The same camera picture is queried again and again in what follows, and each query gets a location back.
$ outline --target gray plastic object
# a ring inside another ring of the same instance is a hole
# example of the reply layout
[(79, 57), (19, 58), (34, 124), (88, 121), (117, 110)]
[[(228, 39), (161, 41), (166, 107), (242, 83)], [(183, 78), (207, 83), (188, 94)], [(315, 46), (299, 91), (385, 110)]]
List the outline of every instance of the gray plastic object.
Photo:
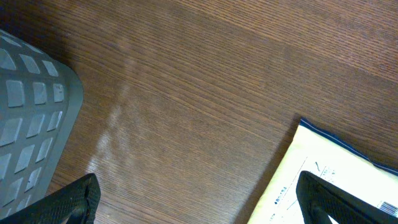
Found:
[(82, 103), (72, 69), (0, 30), (0, 219), (45, 196)]

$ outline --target brown wooden desk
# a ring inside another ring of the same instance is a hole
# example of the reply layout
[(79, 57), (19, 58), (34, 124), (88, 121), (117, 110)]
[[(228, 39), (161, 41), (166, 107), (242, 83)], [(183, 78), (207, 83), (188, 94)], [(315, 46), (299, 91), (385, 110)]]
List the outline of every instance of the brown wooden desk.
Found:
[(0, 27), (79, 74), (49, 192), (98, 223), (245, 223), (300, 116), (398, 168), (398, 3), (16, 0)]

